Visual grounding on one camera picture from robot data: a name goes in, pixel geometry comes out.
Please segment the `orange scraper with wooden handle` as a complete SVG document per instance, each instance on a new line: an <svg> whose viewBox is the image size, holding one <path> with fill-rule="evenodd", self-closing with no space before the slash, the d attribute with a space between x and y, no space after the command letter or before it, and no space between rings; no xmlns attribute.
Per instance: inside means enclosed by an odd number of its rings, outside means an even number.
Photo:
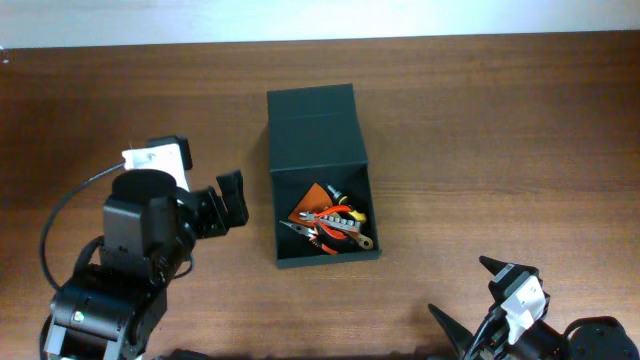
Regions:
<svg viewBox="0 0 640 360"><path fill-rule="evenodd" d="M326 185L321 186L315 183L304 195L302 200L296 205L294 210L288 215L287 219L282 221L297 223L297 224L310 227L312 223L302 221L299 218L300 212L302 211L309 211L314 213L322 212L326 208L329 208L332 206L336 206L336 205L333 204L333 201L330 198L329 193L326 189ZM339 216L342 218L351 219L348 213L340 213ZM346 234L348 239L354 243L354 246L351 249L346 249L344 251L340 251L339 253L354 252L354 251L360 251L360 250L372 250L374 248L374 241L364 233L364 226L366 223L362 224L361 231L359 233Z"/></svg>

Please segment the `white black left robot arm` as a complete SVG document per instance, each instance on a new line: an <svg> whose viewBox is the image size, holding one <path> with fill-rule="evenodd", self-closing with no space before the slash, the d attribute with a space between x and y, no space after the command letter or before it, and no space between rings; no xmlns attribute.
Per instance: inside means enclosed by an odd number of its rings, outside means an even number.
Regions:
<svg viewBox="0 0 640 360"><path fill-rule="evenodd" d="M224 236L249 219L243 176L187 191L160 170L130 170L112 183L104 232L80 252L52 298L43 359L139 359L167 310L167 288L182 277L197 241Z"/></svg>

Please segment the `orange socket rail holder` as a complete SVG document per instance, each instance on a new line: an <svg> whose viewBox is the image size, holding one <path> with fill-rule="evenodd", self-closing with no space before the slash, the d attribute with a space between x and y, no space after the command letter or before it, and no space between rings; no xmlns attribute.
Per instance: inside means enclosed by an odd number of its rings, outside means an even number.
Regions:
<svg viewBox="0 0 640 360"><path fill-rule="evenodd" d="M319 217L318 220L324 225L337 229L344 232L355 232L359 233L361 231L362 224L358 221L342 218L338 215L325 215Z"/></svg>

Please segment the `small orange cutting pliers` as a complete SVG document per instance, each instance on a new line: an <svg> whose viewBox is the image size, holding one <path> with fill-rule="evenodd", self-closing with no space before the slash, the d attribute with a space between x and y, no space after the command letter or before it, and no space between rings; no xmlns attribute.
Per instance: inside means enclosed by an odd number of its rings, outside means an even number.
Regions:
<svg viewBox="0 0 640 360"><path fill-rule="evenodd" d="M351 207L348 205L336 205L322 212L302 211L299 213L299 218L318 226L330 238L343 240L347 233L359 233L361 228L360 222L339 216L340 213L350 211Z"/></svg>

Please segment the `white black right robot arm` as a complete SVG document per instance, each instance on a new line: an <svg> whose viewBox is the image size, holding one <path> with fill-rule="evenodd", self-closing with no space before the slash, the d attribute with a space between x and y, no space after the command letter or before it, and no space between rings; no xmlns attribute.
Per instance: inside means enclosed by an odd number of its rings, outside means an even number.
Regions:
<svg viewBox="0 0 640 360"><path fill-rule="evenodd" d="M428 306L458 359L639 360L637 346L614 317L577 319L563 332L548 325L550 295L538 268L486 256L479 261L493 275L488 289L494 304L476 331Z"/></svg>

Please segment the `black box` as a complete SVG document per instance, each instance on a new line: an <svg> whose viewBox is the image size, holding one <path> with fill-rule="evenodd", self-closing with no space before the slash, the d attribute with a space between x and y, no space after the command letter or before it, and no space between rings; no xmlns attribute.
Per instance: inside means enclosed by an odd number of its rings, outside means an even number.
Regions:
<svg viewBox="0 0 640 360"><path fill-rule="evenodd" d="M283 269L377 259L381 249L369 161L353 86L272 90L267 102L276 265ZM332 186L366 215L363 234L372 240L372 249L330 255L283 224L314 184Z"/></svg>

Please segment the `yellow black stubby screwdriver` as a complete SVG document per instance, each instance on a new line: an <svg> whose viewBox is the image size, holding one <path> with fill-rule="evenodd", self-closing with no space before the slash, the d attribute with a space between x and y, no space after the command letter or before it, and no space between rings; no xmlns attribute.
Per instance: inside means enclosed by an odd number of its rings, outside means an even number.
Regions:
<svg viewBox="0 0 640 360"><path fill-rule="evenodd" d="M347 206L350 209L348 215L351 219L360 222L361 224L367 222L367 215L364 212L358 211L351 203L350 198L346 194L336 189L331 184L327 184L326 189L334 205Z"/></svg>

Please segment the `orange black long-nose pliers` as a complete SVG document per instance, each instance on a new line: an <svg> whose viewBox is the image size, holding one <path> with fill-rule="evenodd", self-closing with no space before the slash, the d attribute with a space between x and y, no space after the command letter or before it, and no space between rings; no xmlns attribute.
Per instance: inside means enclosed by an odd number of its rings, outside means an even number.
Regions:
<svg viewBox="0 0 640 360"><path fill-rule="evenodd" d="M310 227L282 220L280 223L299 235L307 237L312 245L329 255L336 255L354 246L345 233L331 229L319 221L313 221Z"/></svg>

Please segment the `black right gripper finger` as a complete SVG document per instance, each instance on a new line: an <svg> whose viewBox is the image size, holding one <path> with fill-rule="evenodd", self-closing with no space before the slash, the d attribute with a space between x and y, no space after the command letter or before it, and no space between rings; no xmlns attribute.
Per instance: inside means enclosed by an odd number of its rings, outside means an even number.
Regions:
<svg viewBox="0 0 640 360"><path fill-rule="evenodd" d="M456 357L464 358L473 340L473 334L434 304L429 304L428 309L450 341Z"/></svg>
<svg viewBox="0 0 640 360"><path fill-rule="evenodd" d="M480 256L479 261L493 276L498 276L509 268L508 263L487 256Z"/></svg>

